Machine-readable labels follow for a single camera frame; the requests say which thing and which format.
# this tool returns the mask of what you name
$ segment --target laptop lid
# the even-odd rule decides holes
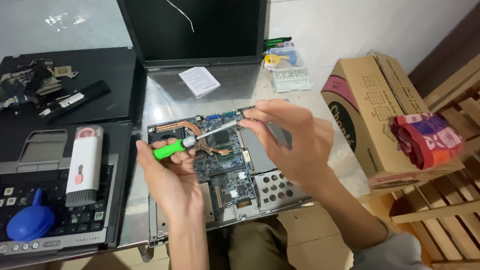
[[[259,63],[267,0],[117,0],[146,68]]]

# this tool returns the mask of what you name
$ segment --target white cable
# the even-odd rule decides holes
[[[172,2],[170,2],[170,0],[167,0],[167,2],[170,3],[170,5],[172,5],[174,8],[176,8],[178,11],[180,11],[180,13],[182,13],[183,16],[185,16],[185,18],[187,18],[189,20],[190,25],[192,26],[192,31],[195,33],[195,30],[193,29],[193,24],[192,24],[192,21],[190,20],[190,18],[185,13],[183,13],[183,11],[181,9],[177,8],[174,4],[172,4]]]

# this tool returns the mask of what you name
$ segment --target pink label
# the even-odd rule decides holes
[[[334,92],[342,96],[344,99],[350,102],[350,104],[352,104],[357,111],[359,110],[357,101],[353,97],[352,91],[350,90],[350,86],[348,86],[348,83],[344,78],[337,75],[330,75],[322,89],[322,92],[323,91]]]

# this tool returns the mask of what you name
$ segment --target circuit board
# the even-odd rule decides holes
[[[243,119],[242,113],[248,108],[250,107],[222,114],[196,116],[172,123],[190,122],[195,124],[202,133],[205,133],[219,128],[223,123]],[[184,139],[195,135],[192,129],[184,126],[162,130],[162,127],[168,124],[170,123],[149,126],[149,143],[173,137]],[[231,152],[220,154],[200,149],[195,156],[195,171],[200,183],[209,185],[215,218],[222,212],[222,209],[230,208],[234,204],[238,208],[251,205],[251,199],[255,197],[254,187],[249,180],[253,171],[250,169],[250,161],[245,160],[244,155],[248,152],[243,153],[243,145],[239,136],[237,128],[230,128],[208,136],[206,143],[209,147],[231,150]]]

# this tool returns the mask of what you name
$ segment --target green tool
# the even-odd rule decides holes
[[[157,160],[161,160],[161,159],[164,159],[166,157],[169,157],[173,154],[175,154],[176,152],[179,152],[179,151],[184,151],[186,150],[188,147],[190,146],[194,146],[196,143],[198,143],[198,140],[200,140],[201,138],[205,138],[209,135],[212,135],[214,133],[217,133],[221,130],[225,130],[225,129],[228,129],[228,128],[231,128],[233,126],[237,125],[237,121],[236,120],[233,120],[231,122],[228,122],[228,123],[225,123],[223,124],[221,127],[217,128],[217,129],[214,129],[210,132],[207,132],[203,135],[200,135],[200,136],[190,136],[190,137],[187,137],[185,139],[180,139],[178,141],[176,141],[175,143],[171,144],[171,145],[167,145],[167,146],[164,146],[162,148],[159,148],[159,149],[155,149],[153,150],[153,155],[155,156],[155,158]]]

